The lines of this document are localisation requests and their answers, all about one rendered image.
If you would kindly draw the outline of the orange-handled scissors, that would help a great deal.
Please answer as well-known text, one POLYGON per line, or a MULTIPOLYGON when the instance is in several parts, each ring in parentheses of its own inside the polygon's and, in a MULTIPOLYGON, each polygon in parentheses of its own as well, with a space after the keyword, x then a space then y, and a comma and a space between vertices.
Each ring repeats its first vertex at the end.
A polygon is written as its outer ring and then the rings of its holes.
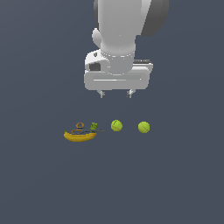
POLYGON ((102 132, 102 129, 91 130, 90 127, 86 127, 84 123, 78 122, 76 124, 76 128, 72 130, 73 134, 82 135, 83 133, 96 133, 96 132, 102 132))

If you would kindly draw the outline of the yellow-green tennis ball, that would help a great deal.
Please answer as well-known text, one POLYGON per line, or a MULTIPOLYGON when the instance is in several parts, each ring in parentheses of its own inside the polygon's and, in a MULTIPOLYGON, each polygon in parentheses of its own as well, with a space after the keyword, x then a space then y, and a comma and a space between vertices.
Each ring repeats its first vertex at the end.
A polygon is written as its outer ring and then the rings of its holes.
POLYGON ((140 122, 138 124, 138 130, 141 133, 148 133, 150 131, 150 125, 147 122, 140 122))
POLYGON ((121 131, 123 128, 123 124, 119 121, 119 120, 114 120, 112 123, 111 123, 111 129, 113 131, 121 131))

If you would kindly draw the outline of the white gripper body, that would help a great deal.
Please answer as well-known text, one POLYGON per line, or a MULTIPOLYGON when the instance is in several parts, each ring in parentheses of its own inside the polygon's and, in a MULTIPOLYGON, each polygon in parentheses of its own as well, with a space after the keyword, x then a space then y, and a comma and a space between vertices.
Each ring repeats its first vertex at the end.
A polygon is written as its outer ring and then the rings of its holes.
POLYGON ((153 64, 148 59, 135 59, 126 74, 110 74, 110 61, 101 50, 89 52, 85 58, 84 84, 88 90, 146 89, 153 64))

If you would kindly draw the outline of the yellow banana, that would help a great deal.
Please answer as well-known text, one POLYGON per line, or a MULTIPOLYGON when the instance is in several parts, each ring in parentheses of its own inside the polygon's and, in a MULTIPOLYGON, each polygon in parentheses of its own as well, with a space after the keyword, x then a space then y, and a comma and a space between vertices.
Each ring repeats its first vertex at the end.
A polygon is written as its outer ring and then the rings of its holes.
POLYGON ((95 133, 87 133, 84 135, 73 135, 68 132, 64 133, 64 138, 71 142, 85 142, 93 139, 96 136, 95 133))

